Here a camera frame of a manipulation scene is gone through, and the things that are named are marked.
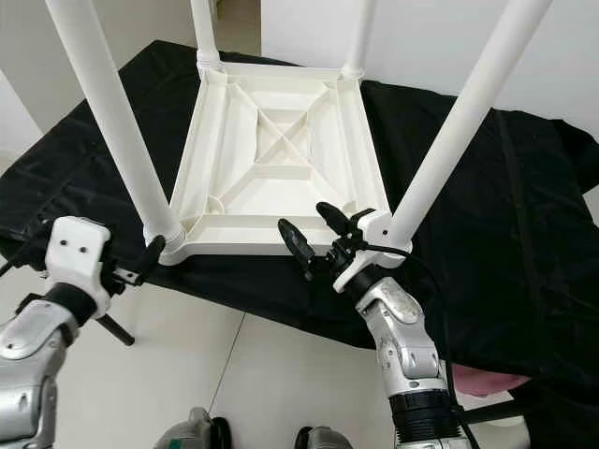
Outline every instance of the black cable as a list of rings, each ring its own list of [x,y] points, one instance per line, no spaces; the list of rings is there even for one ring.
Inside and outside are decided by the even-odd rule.
[[[19,258],[31,248],[31,245],[36,241],[38,237],[40,237],[43,233],[47,232],[50,229],[50,225],[52,224],[52,220],[44,220],[41,226],[33,233],[33,235],[25,241],[21,248],[19,248],[11,257],[8,258],[7,262],[0,267],[0,278],[6,274],[11,268],[13,268]]]
[[[441,309],[441,317],[442,317],[441,321],[442,321],[442,328],[443,328],[443,348],[444,348],[444,352],[446,353],[447,392],[449,393],[449,398],[453,404],[452,412],[458,419],[458,422],[460,423],[460,426],[463,428],[464,433],[466,434],[466,438],[472,445],[473,449],[480,449],[480,446],[478,445],[478,442],[476,441],[476,438],[475,438],[474,434],[472,433],[472,430],[470,430],[468,423],[466,423],[462,417],[463,409],[459,405],[458,399],[456,398],[456,389],[455,389],[455,385],[453,382],[453,372],[451,370],[452,362],[451,362],[451,351],[449,348],[449,323],[447,320],[447,306],[446,306],[445,297],[443,296],[443,292],[441,290],[441,286],[437,282],[437,279],[435,278],[431,269],[427,266],[427,264],[421,258],[413,255],[412,253],[408,253],[407,251],[400,250],[398,248],[390,248],[387,246],[371,245],[368,242],[364,242],[364,244],[361,245],[360,250],[370,250],[370,251],[378,251],[381,253],[392,253],[392,254],[402,255],[406,259],[410,259],[410,260],[417,262],[428,274],[429,278],[432,281],[434,289],[436,291],[435,293],[437,294],[439,308]]]

